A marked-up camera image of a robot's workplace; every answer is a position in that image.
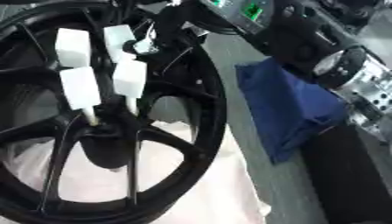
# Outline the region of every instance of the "white foam block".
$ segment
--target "white foam block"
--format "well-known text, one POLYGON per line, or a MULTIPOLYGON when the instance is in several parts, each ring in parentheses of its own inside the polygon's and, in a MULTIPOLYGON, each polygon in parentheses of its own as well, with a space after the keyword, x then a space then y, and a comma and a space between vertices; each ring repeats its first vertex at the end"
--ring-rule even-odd
POLYGON ((90 66, 91 43, 88 31, 60 28, 55 49, 63 67, 90 66))
POLYGON ((105 45, 113 62, 118 63, 123 54, 123 45, 130 40, 136 40, 133 31, 127 24, 109 26, 103 29, 105 45))
POLYGON ((133 60, 131 55, 124 53, 113 74, 115 91, 129 98, 140 98, 144 91, 146 76, 147 64, 133 60))
POLYGON ((100 91, 92 67, 67 69, 59 75, 71 109, 88 109, 101 104, 100 91))

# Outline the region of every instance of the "navy fabric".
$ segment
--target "navy fabric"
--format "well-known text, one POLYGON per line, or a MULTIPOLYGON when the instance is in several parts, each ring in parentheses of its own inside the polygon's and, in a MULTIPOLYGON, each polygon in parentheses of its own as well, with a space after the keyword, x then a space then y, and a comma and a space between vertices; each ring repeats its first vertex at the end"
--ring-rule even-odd
POLYGON ((310 137, 346 118, 343 102, 283 70, 274 59, 236 66, 243 92, 273 163, 284 162, 310 137))

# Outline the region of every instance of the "white sheet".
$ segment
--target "white sheet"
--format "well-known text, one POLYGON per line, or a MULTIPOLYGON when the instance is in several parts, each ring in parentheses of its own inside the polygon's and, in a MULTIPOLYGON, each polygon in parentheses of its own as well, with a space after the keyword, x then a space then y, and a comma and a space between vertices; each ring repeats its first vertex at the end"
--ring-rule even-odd
MULTIPOLYGON (((190 139, 183 123, 156 123, 161 129, 190 139)), ((53 142, 37 144, 20 156, 9 159, 9 169, 27 185, 40 190, 53 142)), ((139 164, 140 189, 153 186, 170 174, 182 155, 170 147, 143 143, 139 164)), ((73 201, 106 201, 124 198, 126 171, 101 169, 91 164, 79 144, 75 145, 61 176, 61 198, 73 201)), ((270 207, 261 202, 248 175, 242 152, 227 128, 216 160, 200 182, 154 224, 263 224, 270 207)), ((13 223, 0 220, 0 223, 13 223)))

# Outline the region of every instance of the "bolt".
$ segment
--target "bolt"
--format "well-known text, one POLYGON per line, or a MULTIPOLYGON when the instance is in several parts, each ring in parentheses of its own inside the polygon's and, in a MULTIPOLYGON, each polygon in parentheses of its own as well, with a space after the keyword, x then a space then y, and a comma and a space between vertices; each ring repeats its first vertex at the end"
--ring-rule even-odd
POLYGON ((294 8, 294 6, 287 6, 285 9, 284 9, 284 11, 283 11, 283 15, 286 17, 286 18, 289 18, 289 17, 291 17, 292 16, 292 14, 294 14, 294 11, 296 11, 296 8, 294 8))

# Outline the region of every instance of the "wheel rim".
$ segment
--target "wheel rim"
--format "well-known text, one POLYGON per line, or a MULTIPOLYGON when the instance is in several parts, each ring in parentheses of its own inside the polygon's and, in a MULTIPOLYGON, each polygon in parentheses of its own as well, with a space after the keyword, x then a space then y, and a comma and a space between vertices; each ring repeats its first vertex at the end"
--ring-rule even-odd
MULTIPOLYGON (((105 3, 93 2, 56 3, 29 10, 0 24, 0 33, 3 34, 0 50, 4 52, 0 55, 3 62, 0 62, 0 67, 3 68, 0 71, 0 81, 49 89, 56 96, 61 111, 53 118, 0 132, 1 144, 35 137, 54 137, 53 151, 57 155, 57 157, 52 157, 49 168, 52 177, 46 181, 43 193, 36 192, 22 184, 4 167, 0 169, 3 177, 0 210, 10 219, 28 223, 146 223, 156 219, 188 191, 214 160, 224 134, 226 100, 223 86, 212 61, 201 47, 195 44, 192 36, 185 32, 178 37, 175 42, 176 46, 171 49, 175 52, 174 63, 172 63, 173 60, 169 65, 157 62, 166 55, 141 57, 140 60, 152 62, 154 66, 150 69, 144 96, 139 102, 141 114, 139 117, 132 115, 125 108, 123 98, 114 95, 109 85, 111 83, 109 74, 113 71, 113 65, 108 61, 102 34, 99 25, 95 22, 105 15, 103 9, 107 7, 105 3), (170 145, 184 155, 185 162, 172 175, 145 192, 137 192, 137 169, 131 169, 130 194, 127 199, 95 204, 75 203, 60 199, 58 184, 69 151, 75 142, 82 138, 85 139, 91 132, 80 112, 69 111, 64 95, 60 91, 58 79, 60 68, 55 60, 52 61, 53 54, 46 52, 47 49, 39 43, 39 38, 59 25, 69 24, 81 25, 93 33, 93 57, 95 57, 93 67, 103 92, 101 93, 103 104, 98 108, 98 114, 103 119, 105 117, 115 119, 116 122, 113 123, 119 126, 122 137, 127 137, 127 145, 133 144, 133 148, 131 147, 133 151, 128 155, 129 167, 135 167, 137 161, 132 159, 135 158, 132 154, 137 154, 137 142, 144 140, 170 145), (31 41, 44 62, 44 66, 10 68, 10 64, 13 64, 10 63, 10 59, 15 58, 13 53, 18 51, 18 47, 14 45, 23 42, 21 41, 23 36, 31 41), (178 59, 182 53, 185 57, 178 59), (169 74, 172 67, 176 67, 177 64, 189 64, 189 62, 192 63, 187 65, 188 72, 194 76, 189 80, 193 84, 195 80, 201 80, 201 86, 193 84, 184 86, 183 83, 180 86, 179 83, 173 83, 176 82, 175 80, 168 80, 166 76, 170 77, 170 75, 162 75, 169 74), (163 96, 192 99, 201 107, 199 130, 194 144, 150 124, 148 114, 151 107, 163 96)), ((136 27, 143 24, 143 19, 150 16, 151 14, 138 10, 127 20, 127 23, 136 27)))

